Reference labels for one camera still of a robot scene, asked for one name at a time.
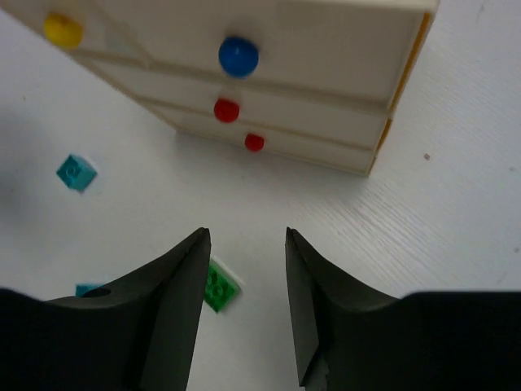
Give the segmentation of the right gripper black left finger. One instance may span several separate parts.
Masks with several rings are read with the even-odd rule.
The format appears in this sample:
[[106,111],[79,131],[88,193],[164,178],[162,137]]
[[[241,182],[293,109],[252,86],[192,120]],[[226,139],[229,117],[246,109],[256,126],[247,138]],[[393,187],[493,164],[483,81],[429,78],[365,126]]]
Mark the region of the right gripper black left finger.
[[80,297],[1,291],[4,390],[183,390],[208,277],[199,228],[166,254]]

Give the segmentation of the long teal lego brick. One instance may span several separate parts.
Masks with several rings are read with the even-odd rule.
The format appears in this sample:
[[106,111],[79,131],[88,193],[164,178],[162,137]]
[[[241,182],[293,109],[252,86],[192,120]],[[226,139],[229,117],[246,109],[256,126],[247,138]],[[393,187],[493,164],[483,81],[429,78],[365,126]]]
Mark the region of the long teal lego brick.
[[109,289],[104,288],[101,284],[82,283],[76,285],[75,297],[104,297],[110,292]]

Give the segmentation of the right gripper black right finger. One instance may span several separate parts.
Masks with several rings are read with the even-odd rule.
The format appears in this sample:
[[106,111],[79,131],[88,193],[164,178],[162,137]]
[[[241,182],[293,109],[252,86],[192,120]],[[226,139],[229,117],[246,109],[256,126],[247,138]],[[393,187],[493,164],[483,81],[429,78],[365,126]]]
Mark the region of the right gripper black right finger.
[[298,382],[307,390],[517,390],[518,292],[389,296],[286,232]]

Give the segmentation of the small teal lego brick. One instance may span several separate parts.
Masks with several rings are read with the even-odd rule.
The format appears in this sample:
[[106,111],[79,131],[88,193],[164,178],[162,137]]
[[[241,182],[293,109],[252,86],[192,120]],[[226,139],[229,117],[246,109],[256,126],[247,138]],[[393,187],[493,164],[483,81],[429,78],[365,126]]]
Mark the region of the small teal lego brick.
[[97,177],[96,169],[81,156],[69,155],[56,171],[57,176],[71,190],[84,192]]

